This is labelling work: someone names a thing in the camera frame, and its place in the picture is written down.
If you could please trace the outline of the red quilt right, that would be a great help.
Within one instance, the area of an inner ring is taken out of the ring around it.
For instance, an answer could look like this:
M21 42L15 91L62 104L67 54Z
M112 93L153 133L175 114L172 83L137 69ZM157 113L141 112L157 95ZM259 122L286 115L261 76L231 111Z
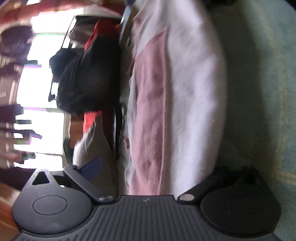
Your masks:
M115 20L109 18L101 18L94 26L94 30L86 44L84 51L87 51L97 36L107 36L111 39L119 40L120 24L116 24ZM98 116L102 115L102 111L91 111L84 114L83 133L85 134L95 122Z

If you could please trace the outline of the clothes rack with garments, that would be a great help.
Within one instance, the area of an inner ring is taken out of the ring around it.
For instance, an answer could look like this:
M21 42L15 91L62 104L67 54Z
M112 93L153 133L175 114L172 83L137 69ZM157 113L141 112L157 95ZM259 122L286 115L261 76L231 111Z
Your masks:
M63 42L70 39L68 47L61 47L58 52L50 58L49 66L52 71L51 85L59 83L61 75L66 68L66 65L81 54L84 44L92 35L93 28L100 18L97 16L74 16L66 31Z

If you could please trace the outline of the blue white book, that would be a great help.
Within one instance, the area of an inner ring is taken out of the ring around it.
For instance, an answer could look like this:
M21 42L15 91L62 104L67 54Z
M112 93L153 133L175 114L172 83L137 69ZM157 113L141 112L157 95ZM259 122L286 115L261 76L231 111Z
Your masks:
M127 33L127 26L130 20L130 15L132 13L132 8L130 6L126 6L125 11L123 12L121 22L120 22L120 35L119 35L119 44L122 46L125 44L125 35Z

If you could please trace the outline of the pink and white sweater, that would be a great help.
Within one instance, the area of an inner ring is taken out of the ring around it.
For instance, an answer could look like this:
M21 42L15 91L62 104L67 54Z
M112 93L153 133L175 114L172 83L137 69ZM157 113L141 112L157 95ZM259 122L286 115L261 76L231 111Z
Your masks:
M226 61L202 1L135 1L125 52L121 193L179 196L214 170Z

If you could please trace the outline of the grey green pillow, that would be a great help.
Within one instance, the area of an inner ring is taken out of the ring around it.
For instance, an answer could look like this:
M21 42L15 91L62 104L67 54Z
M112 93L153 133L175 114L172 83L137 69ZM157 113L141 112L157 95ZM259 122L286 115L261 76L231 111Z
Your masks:
M82 168L81 175L97 189L108 195L118 196L115 156L104 135L100 116L75 144L73 164Z

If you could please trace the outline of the black backpack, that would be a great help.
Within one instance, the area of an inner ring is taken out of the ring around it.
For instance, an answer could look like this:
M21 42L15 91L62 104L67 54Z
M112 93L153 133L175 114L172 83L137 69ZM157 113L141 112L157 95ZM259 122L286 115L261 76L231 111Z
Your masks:
M120 94L121 47L119 41L96 36L89 48L76 56L61 75L57 107L81 115L111 109L115 112L115 150L122 126Z

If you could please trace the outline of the green plaid bed blanket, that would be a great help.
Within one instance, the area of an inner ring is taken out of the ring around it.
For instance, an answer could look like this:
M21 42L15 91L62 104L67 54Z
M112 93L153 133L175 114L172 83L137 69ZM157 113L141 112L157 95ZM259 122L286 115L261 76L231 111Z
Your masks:
M295 9L236 1L210 10L227 60L218 162L257 168L281 205L275 234L295 240Z

